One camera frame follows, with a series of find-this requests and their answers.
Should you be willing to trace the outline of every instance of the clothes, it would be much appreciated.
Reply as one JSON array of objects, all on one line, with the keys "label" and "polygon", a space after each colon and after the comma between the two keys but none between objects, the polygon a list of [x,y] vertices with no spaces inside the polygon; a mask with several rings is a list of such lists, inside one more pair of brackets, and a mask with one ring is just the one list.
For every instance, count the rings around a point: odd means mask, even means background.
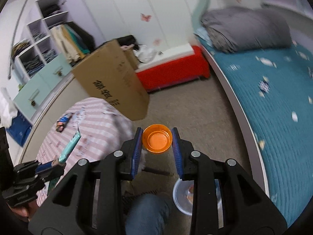
[{"label": "clothes", "polygon": [[54,11],[59,11],[60,7],[56,4],[53,4],[51,6],[48,6],[41,10],[43,17],[48,17],[49,14],[51,14]]},{"label": "clothes", "polygon": [[68,25],[64,25],[64,27],[66,28],[66,30],[70,34],[72,40],[75,42],[77,47],[81,50],[81,52],[84,53],[84,54],[90,53],[90,50],[85,45],[85,43],[83,42],[82,38],[71,27],[69,27]]},{"label": "clothes", "polygon": [[18,43],[16,43],[11,51],[11,57],[14,60],[14,58],[19,55],[23,50],[25,50],[26,48],[28,48],[30,46],[29,44],[29,40],[24,39]]},{"label": "clothes", "polygon": [[42,53],[42,56],[46,60],[47,63],[51,62],[55,59],[58,55],[56,54],[54,49],[47,50],[46,52]]},{"label": "clothes", "polygon": [[35,75],[36,72],[40,71],[44,67],[43,62],[40,60],[39,56],[35,56],[32,60],[28,62],[23,62],[23,66],[27,71],[29,76]]},{"label": "clothes", "polygon": [[68,63],[72,61],[78,61],[80,56],[76,49],[68,42],[68,40],[63,36],[61,26],[56,26],[51,29],[51,34],[57,44],[59,50],[62,51],[66,57]]},{"label": "clothes", "polygon": [[77,53],[79,54],[80,59],[83,59],[85,57],[85,55],[82,53],[82,51],[76,45],[76,43],[73,41],[69,32],[66,30],[65,26],[61,25],[60,27],[62,29],[62,34],[63,34],[64,38],[67,39],[67,41],[76,49]]},{"label": "clothes", "polygon": [[90,50],[90,52],[93,52],[95,50],[95,42],[92,35],[87,33],[84,29],[82,29],[80,26],[76,25],[75,22],[67,22],[66,25],[71,27],[83,40],[87,48]]},{"label": "clothes", "polygon": [[38,66],[37,68],[30,70],[28,72],[28,75],[32,78],[37,72],[39,72],[42,68],[44,67],[44,64],[41,64],[40,66]]},{"label": "clothes", "polygon": [[133,35],[127,35],[116,39],[120,46],[129,46],[134,44],[134,50],[139,50],[136,38]]},{"label": "clothes", "polygon": [[41,40],[43,37],[46,37],[45,33],[36,33],[32,36],[34,38],[34,41],[37,42]]},{"label": "clothes", "polygon": [[126,235],[162,235],[171,213],[170,199],[145,194],[137,199],[126,219]]}]

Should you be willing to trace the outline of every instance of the gray pillow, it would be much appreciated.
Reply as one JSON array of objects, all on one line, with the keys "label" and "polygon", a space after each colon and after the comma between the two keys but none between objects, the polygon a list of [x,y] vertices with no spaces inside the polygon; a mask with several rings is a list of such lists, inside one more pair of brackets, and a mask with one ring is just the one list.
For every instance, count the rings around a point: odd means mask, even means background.
[{"label": "gray pillow", "polygon": [[206,12],[201,23],[214,47],[225,53],[287,48],[292,40],[286,20],[272,9],[230,7]]}]

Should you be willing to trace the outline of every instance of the orange bowl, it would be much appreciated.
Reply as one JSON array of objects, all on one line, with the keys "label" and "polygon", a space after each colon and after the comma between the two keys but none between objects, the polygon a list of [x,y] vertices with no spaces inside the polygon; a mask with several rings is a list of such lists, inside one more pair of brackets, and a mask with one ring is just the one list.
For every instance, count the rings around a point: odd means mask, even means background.
[{"label": "orange bowl", "polygon": [[173,135],[165,125],[154,124],[142,134],[142,144],[151,153],[161,154],[167,151],[173,141]]}]

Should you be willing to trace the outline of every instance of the cardboard box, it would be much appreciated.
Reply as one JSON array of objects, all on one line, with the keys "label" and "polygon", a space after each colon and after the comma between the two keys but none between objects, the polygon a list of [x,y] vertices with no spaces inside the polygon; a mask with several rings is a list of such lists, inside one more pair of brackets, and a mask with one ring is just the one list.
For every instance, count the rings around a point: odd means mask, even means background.
[{"label": "cardboard box", "polygon": [[128,49],[124,52],[127,60],[129,61],[130,65],[132,66],[132,68],[134,70],[138,69],[138,64],[139,64],[139,60],[138,58],[135,56],[133,49]]},{"label": "cardboard box", "polygon": [[98,48],[72,72],[91,97],[105,99],[131,120],[145,118],[149,95],[117,40]]}]

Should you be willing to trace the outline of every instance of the screw head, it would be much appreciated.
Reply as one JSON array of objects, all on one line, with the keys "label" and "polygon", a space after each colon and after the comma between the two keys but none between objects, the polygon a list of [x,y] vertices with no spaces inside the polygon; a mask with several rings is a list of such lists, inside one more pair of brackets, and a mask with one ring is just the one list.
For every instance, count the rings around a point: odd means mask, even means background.
[{"label": "screw head", "polygon": [[117,151],[114,152],[114,156],[115,157],[120,157],[122,155],[123,155],[123,151],[121,151],[121,150],[117,150]]},{"label": "screw head", "polygon": [[192,151],[191,152],[191,156],[193,156],[193,157],[199,157],[201,155],[201,153],[199,152],[199,151]]},{"label": "screw head", "polygon": [[235,165],[237,164],[237,162],[236,162],[234,159],[229,159],[229,160],[227,161],[227,164],[228,164],[229,166],[235,166]]},{"label": "screw head", "polygon": [[78,165],[80,165],[80,166],[84,166],[85,164],[87,164],[87,160],[86,159],[80,159],[78,161]]}]

